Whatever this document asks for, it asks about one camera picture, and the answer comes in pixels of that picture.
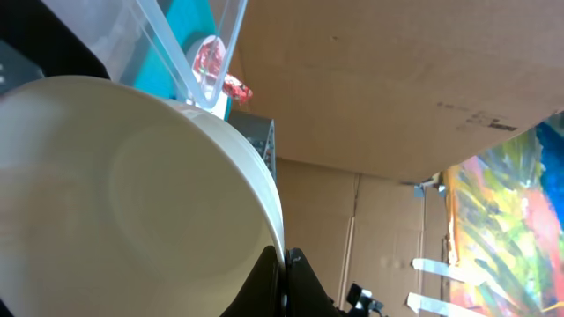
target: cardboard box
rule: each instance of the cardboard box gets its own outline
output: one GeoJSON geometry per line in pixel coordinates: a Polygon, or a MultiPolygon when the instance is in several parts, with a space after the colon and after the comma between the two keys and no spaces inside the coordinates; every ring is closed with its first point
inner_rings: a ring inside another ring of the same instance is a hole
{"type": "Polygon", "coordinates": [[[277,152],[422,181],[563,109],[562,1],[251,1],[240,37],[277,152]]]}
{"type": "Polygon", "coordinates": [[[413,186],[281,159],[278,191],[286,246],[304,251],[344,309],[352,282],[372,291],[394,317],[416,315],[405,305],[410,291],[448,300],[440,276],[411,265],[418,257],[446,260],[447,213],[435,189],[422,197],[413,186]]]}

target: tape strip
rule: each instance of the tape strip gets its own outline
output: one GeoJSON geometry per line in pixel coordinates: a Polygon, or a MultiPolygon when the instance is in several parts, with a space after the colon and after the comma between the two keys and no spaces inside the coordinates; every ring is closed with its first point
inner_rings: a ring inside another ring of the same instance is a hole
{"type": "Polygon", "coordinates": [[[419,310],[437,313],[443,316],[452,317],[486,317],[481,313],[473,312],[461,306],[440,301],[439,299],[431,299],[415,293],[409,293],[407,296],[407,305],[415,312],[419,310]]]}
{"type": "Polygon", "coordinates": [[[414,269],[420,269],[436,275],[446,276],[474,286],[480,286],[485,281],[485,278],[476,272],[457,267],[450,267],[447,263],[433,260],[413,259],[412,266],[414,269]]]}

